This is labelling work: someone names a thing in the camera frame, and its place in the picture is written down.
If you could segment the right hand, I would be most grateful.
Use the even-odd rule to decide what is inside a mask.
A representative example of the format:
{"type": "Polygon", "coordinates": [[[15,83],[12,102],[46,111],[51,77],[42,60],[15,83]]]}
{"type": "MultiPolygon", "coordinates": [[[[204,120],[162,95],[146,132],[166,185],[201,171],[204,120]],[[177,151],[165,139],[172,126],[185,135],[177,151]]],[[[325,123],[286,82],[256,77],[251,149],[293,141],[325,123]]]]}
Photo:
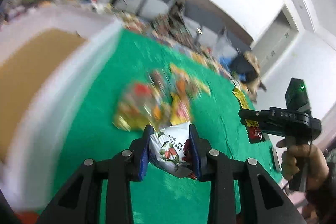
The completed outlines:
{"type": "Polygon", "coordinates": [[[306,168],[306,191],[330,192],[335,195],[335,162],[327,161],[315,145],[291,145],[282,154],[282,175],[290,181],[306,168]]]}

